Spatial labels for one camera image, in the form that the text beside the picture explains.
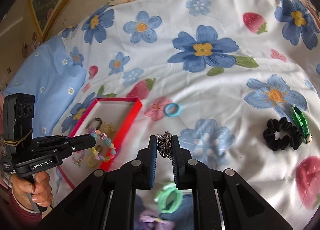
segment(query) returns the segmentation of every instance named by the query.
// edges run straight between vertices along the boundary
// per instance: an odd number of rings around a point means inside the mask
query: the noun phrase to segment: green hair clip
[[[290,114],[297,127],[302,133],[303,138],[306,140],[306,144],[312,141],[312,134],[309,131],[307,120],[304,117],[302,111],[295,105],[292,105],[290,108]]]

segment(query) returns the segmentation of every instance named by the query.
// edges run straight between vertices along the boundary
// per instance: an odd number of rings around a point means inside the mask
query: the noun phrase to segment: green hair tie
[[[181,205],[182,192],[176,188],[174,182],[170,182],[157,192],[155,202],[158,203],[158,209],[161,213],[171,214]]]

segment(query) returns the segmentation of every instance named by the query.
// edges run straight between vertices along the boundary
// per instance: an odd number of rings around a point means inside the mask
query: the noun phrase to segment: wall
[[[74,26],[101,5],[110,0],[71,0],[52,27],[48,37],[57,34],[67,26]],[[35,26],[27,0],[16,0],[7,17],[0,23],[0,84],[5,74],[7,83],[24,61],[23,42],[31,43]]]
[[[22,56],[22,31],[26,9],[27,0],[16,0],[7,16],[0,22],[0,89],[3,89],[4,83],[10,81],[25,60]]]

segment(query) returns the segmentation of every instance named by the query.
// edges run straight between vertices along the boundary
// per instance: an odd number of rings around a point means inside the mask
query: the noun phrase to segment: red box
[[[142,103],[137,98],[98,98],[95,99],[87,110],[82,115],[76,126],[73,128],[70,137],[84,135],[88,133],[85,127],[88,123],[96,117],[102,119],[103,122],[112,123],[115,126],[116,135],[112,140],[115,145],[116,152],[120,151],[123,139],[129,131],[133,121],[138,115]],[[103,146],[104,155],[109,154],[108,148],[104,145],[102,140],[97,139],[97,145]],[[58,167],[61,174],[68,182],[72,189],[79,185],[89,174],[91,174],[97,167],[89,167],[87,165],[87,158],[91,154],[91,150],[85,151],[84,159],[81,167],[73,164],[72,157],[63,161],[63,164]],[[78,159],[80,154],[74,153],[74,159]],[[114,159],[108,162],[101,162],[99,168],[107,171]]]

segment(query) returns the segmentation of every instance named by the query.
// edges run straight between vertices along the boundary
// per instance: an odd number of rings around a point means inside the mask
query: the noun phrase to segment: bed
[[[68,135],[96,97],[140,98],[111,169],[169,130],[210,168],[235,169],[300,230],[320,201],[318,38],[298,0],[106,4],[41,45],[4,95],[36,95],[34,137]],[[182,107],[179,116],[164,115],[168,102]],[[262,136],[267,121],[291,120],[293,104],[313,141],[272,151]],[[71,188],[58,169],[50,173],[57,204]],[[170,160],[158,158],[156,182],[172,180]]]

